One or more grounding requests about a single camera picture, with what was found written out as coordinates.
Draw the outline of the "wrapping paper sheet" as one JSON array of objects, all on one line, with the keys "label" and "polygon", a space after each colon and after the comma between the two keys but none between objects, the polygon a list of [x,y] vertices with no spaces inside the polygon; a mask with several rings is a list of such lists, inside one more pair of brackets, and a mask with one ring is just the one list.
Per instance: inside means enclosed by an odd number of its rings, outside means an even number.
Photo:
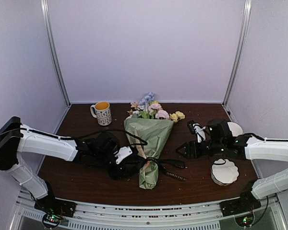
[{"label": "wrapping paper sheet", "polygon": [[[131,144],[137,144],[138,155],[143,158],[152,157],[158,159],[168,140],[174,122],[166,119],[127,118],[124,121],[124,129],[147,142],[141,146],[140,140],[127,135]],[[158,181],[158,165],[150,161],[139,170],[139,187],[141,189],[153,189]]]}]

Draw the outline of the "pale yellow flower stem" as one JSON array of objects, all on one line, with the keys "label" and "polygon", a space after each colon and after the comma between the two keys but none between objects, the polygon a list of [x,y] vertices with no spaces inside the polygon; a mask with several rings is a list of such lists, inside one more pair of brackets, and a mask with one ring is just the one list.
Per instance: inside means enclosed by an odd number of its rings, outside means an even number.
[{"label": "pale yellow flower stem", "polygon": [[176,111],[175,113],[169,114],[169,118],[174,123],[179,122],[180,120],[185,119],[185,114],[181,111]]}]

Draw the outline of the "pink rose flower stem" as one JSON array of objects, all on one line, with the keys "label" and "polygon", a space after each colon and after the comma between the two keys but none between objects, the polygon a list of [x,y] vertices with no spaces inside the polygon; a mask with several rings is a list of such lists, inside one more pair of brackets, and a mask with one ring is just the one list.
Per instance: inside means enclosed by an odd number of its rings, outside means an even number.
[{"label": "pink rose flower stem", "polygon": [[149,117],[151,119],[165,119],[169,120],[169,113],[164,110],[160,103],[154,102],[148,107]]}]

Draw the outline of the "peach flower stem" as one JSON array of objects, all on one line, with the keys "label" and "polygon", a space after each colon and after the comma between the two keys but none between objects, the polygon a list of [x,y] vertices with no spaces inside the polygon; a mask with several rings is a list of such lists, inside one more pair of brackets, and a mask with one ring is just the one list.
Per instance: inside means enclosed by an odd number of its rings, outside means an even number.
[{"label": "peach flower stem", "polygon": [[131,102],[130,105],[131,108],[129,111],[127,111],[127,113],[129,114],[127,118],[131,118],[134,114],[138,114],[140,110],[138,102]]}]

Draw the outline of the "blue flower stem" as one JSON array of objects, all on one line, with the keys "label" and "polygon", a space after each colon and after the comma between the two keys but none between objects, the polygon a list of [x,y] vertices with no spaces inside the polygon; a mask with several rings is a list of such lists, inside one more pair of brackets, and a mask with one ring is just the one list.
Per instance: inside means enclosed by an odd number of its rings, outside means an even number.
[{"label": "blue flower stem", "polygon": [[155,94],[153,92],[149,92],[138,103],[138,108],[140,109],[140,115],[142,118],[149,118],[150,115],[148,107],[153,101],[155,101]]}]

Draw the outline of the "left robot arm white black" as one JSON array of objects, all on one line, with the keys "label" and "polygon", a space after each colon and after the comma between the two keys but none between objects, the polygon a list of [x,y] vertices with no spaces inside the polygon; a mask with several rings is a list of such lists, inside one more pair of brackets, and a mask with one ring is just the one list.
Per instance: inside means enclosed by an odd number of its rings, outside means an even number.
[{"label": "left robot arm white black", "polygon": [[111,175],[123,177],[126,170],[123,161],[134,153],[137,146],[146,146],[140,137],[136,143],[121,147],[113,130],[96,131],[81,137],[65,137],[45,133],[21,123],[19,117],[12,117],[0,129],[0,170],[8,172],[21,186],[26,188],[37,202],[49,213],[59,209],[59,201],[51,185],[38,177],[21,157],[22,152],[51,156],[65,161],[100,167]]}]

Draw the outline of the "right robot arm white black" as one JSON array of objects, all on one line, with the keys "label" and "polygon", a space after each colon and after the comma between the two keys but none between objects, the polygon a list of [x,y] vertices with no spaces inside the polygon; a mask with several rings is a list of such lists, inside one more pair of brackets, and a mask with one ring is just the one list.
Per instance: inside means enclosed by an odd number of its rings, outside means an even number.
[{"label": "right robot arm white black", "polygon": [[[237,160],[273,160],[288,162],[288,139],[262,138],[254,133],[234,135],[225,119],[208,121],[206,127],[189,121],[187,127],[197,140],[182,144],[176,152],[186,159],[204,155],[224,156]],[[288,168],[269,177],[250,182],[237,200],[237,208],[247,211],[256,200],[288,190]]]}]

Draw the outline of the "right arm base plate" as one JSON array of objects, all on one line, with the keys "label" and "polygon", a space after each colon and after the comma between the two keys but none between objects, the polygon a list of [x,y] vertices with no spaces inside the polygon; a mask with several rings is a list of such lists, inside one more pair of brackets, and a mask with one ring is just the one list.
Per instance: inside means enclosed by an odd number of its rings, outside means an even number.
[{"label": "right arm base plate", "polygon": [[220,203],[220,209],[224,217],[251,212],[260,207],[261,202],[259,200],[249,201],[241,198],[226,200]]}]

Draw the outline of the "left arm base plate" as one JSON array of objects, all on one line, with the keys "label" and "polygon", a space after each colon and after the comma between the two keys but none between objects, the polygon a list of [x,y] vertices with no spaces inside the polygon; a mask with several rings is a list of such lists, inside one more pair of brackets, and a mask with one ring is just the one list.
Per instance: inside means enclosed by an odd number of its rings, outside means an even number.
[{"label": "left arm base plate", "polygon": [[34,208],[48,214],[72,218],[76,209],[76,203],[56,198],[43,198],[35,201]]}]

